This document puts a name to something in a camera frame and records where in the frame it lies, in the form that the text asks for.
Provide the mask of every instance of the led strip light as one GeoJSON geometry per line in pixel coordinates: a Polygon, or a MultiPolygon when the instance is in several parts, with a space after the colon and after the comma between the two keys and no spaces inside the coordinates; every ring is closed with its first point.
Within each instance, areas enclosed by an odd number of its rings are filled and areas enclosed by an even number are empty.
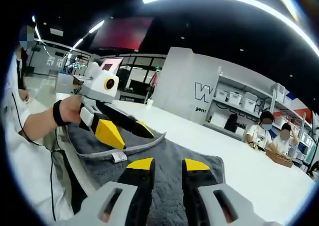
{"type": "MultiPolygon", "coordinates": [[[[159,0],[143,0],[144,4],[156,2],[159,0]]],[[[290,19],[285,17],[283,14],[279,13],[277,10],[269,7],[268,5],[261,3],[256,0],[235,0],[238,2],[246,3],[249,5],[252,5],[256,8],[259,8],[269,14],[271,14],[273,17],[279,19],[281,22],[285,23],[287,26],[289,26],[296,34],[298,34],[309,46],[310,48],[315,52],[315,54],[319,57],[319,49],[316,46],[316,44],[310,39],[310,37],[294,22],[292,22],[290,19]]]]}

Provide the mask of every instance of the white shirt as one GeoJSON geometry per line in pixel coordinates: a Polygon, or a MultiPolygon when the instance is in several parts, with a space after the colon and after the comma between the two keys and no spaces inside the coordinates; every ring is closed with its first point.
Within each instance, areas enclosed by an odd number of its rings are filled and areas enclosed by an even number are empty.
{"type": "MultiPolygon", "coordinates": [[[[30,114],[26,104],[18,94],[16,68],[16,56],[14,55],[7,75],[5,97],[1,105],[8,159],[16,182],[26,196],[27,201],[33,206],[42,220],[47,224],[52,224],[54,219],[50,185],[51,155],[44,146],[32,144],[18,133],[21,131],[19,119],[23,126],[30,114]]],[[[58,181],[54,166],[52,186],[56,219],[69,219],[73,216],[73,211],[65,198],[65,189],[58,181]]]]}
{"type": "Polygon", "coordinates": [[[269,132],[259,125],[252,125],[246,134],[251,135],[253,137],[253,142],[263,149],[269,143],[272,143],[269,132]]]}
{"type": "Polygon", "coordinates": [[[288,154],[289,142],[290,142],[290,139],[282,140],[279,135],[277,135],[276,138],[274,139],[274,145],[280,154],[285,154],[285,155],[288,154]]]}

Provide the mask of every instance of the wrist strap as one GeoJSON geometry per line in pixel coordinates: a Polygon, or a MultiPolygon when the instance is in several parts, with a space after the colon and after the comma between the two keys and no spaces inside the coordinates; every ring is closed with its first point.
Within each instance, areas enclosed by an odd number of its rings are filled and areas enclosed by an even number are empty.
{"type": "Polygon", "coordinates": [[[60,113],[61,101],[62,100],[59,100],[53,105],[53,118],[54,118],[55,123],[58,126],[66,126],[68,124],[68,122],[64,122],[62,120],[61,113],[60,113]]]}

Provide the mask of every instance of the white label tag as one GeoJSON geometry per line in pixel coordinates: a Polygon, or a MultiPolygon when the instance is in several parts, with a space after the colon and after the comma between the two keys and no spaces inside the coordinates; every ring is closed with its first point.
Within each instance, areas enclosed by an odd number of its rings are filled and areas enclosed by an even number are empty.
{"type": "Polygon", "coordinates": [[[112,158],[113,158],[113,162],[114,163],[119,163],[119,162],[122,162],[122,161],[126,161],[128,159],[126,154],[124,152],[122,152],[122,151],[113,153],[112,154],[112,158]]]}

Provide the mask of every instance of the red screen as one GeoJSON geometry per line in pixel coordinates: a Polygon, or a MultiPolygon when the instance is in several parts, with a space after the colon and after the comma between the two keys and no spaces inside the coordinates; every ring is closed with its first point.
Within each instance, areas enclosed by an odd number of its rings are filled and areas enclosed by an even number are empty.
{"type": "Polygon", "coordinates": [[[152,18],[107,19],[98,30],[91,48],[139,49],[152,18]]]}

